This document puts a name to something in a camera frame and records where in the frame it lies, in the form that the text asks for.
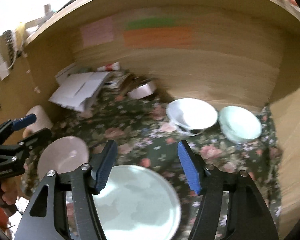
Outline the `left hand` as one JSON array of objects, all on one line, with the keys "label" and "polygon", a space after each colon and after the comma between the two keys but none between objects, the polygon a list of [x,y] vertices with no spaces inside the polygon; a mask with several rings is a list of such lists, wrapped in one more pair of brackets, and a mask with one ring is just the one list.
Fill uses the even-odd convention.
[{"label": "left hand", "polygon": [[6,178],[1,181],[1,190],[3,191],[2,200],[7,205],[15,204],[18,197],[18,189],[15,178]]}]

